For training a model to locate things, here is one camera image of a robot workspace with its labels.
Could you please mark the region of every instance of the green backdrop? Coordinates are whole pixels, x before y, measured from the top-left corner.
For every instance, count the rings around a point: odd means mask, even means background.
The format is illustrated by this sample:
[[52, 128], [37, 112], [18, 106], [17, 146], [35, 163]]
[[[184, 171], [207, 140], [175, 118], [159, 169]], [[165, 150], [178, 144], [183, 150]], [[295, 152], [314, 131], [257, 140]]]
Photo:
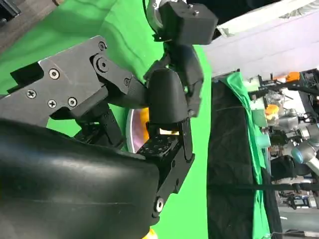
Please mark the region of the green backdrop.
[[[95, 35], [106, 39], [111, 59], [139, 79], [163, 53], [162, 44], [153, 41], [142, 0], [67, 0], [0, 56], [0, 94], [15, 85], [10, 72]], [[211, 70], [202, 49], [196, 49], [205, 74], [199, 117], [191, 121], [196, 158], [180, 193], [170, 196], [160, 222], [154, 227], [160, 239], [208, 238], [206, 166]], [[124, 133], [128, 110], [111, 108]], [[68, 135], [79, 130], [72, 120], [50, 120], [48, 127]]]

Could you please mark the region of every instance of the green fabric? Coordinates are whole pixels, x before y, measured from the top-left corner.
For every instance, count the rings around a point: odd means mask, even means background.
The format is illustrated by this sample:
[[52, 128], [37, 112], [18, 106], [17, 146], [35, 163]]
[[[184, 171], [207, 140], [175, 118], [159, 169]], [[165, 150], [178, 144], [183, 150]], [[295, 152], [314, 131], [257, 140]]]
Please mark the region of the green fabric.
[[[142, 0], [67, 0], [0, 56], [0, 94], [15, 85], [10, 72], [95, 35], [106, 39], [107, 52], [113, 61], [142, 79], [149, 66], [163, 54], [162, 44], [154, 42], [152, 34]], [[200, 114], [191, 121], [196, 159], [180, 193], [171, 195], [154, 227], [160, 239], [208, 238], [206, 170], [211, 69], [202, 49], [196, 50], [205, 74]], [[124, 133], [128, 110], [111, 108]], [[73, 120], [50, 120], [48, 127], [68, 135], [79, 130]]]
[[[258, 147], [256, 137], [261, 135], [259, 127], [253, 123], [250, 99], [243, 84], [240, 72], [229, 75], [225, 81], [246, 109], [249, 144], [253, 161], [254, 176], [258, 184], [262, 184], [261, 168], [265, 168], [265, 160], [261, 148]], [[257, 191], [254, 205], [253, 239], [261, 239], [269, 233], [269, 224], [264, 206], [263, 191]]]

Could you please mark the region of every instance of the yellow object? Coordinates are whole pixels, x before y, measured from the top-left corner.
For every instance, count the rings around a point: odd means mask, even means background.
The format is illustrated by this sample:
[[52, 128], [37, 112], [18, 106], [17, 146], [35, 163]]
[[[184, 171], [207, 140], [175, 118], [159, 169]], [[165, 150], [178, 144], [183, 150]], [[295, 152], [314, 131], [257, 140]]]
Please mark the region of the yellow object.
[[300, 79], [299, 72], [290, 72], [288, 76], [286, 76], [286, 82], [298, 81]]
[[153, 229], [150, 229], [150, 232], [143, 237], [142, 239], [159, 239]]
[[279, 107], [277, 105], [268, 105], [266, 108], [266, 115], [270, 116], [273, 114], [277, 114], [279, 111]]
[[142, 124], [142, 130], [143, 130], [143, 138], [144, 138], [144, 141], [146, 142], [150, 138], [149, 132], [146, 129], [146, 123], [150, 121], [149, 108], [142, 109], [140, 115], [141, 115], [141, 124]]

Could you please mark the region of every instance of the silver robotic arm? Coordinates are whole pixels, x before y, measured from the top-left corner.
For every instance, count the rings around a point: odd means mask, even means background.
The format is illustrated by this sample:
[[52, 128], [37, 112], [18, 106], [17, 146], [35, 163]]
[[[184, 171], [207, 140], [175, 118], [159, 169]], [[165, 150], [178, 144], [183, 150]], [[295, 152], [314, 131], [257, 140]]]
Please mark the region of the silver robotic arm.
[[178, 0], [150, 0], [146, 10], [146, 16], [151, 28], [158, 33], [163, 29], [163, 23], [160, 17], [160, 6], [163, 6], [168, 1], [177, 2]]
[[319, 160], [316, 158], [319, 150], [319, 124], [311, 124], [300, 129], [305, 140], [292, 151], [295, 162], [306, 164], [316, 175], [319, 176]]

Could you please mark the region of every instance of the black metal bracket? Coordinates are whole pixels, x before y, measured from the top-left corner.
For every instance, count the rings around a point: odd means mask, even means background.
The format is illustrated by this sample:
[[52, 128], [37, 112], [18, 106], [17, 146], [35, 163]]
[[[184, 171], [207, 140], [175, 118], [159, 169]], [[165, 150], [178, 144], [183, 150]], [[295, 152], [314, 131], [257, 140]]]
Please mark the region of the black metal bracket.
[[[178, 135], [160, 134], [160, 129], [178, 132]], [[190, 170], [195, 154], [193, 154], [190, 119], [174, 124], [148, 124], [150, 139], [139, 149], [147, 161], [160, 169], [157, 198], [166, 203], [171, 193], [177, 194]], [[154, 210], [157, 218], [160, 211]]]
[[12, 72], [18, 85], [0, 99], [0, 117], [42, 127], [49, 117], [75, 119], [82, 127], [76, 139], [121, 148], [125, 140], [108, 105], [109, 90], [124, 104], [135, 98], [145, 104], [136, 96], [145, 89], [106, 50], [105, 40], [96, 36]]

